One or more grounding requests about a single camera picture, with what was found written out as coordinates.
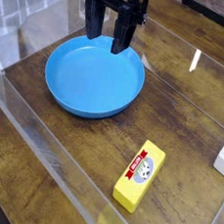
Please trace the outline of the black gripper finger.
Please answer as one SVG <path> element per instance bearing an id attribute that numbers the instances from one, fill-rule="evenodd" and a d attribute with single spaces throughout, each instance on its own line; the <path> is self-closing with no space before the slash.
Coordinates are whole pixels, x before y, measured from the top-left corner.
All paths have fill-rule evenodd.
<path id="1" fill-rule="evenodd" d="M 85 2 L 86 35 L 91 40 L 102 34 L 106 6 L 101 0 L 85 0 Z"/>
<path id="2" fill-rule="evenodd" d="M 121 53 L 131 44 L 132 36 L 137 27 L 136 17 L 125 9 L 120 9 L 115 20 L 112 50 L 113 54 Z"/>

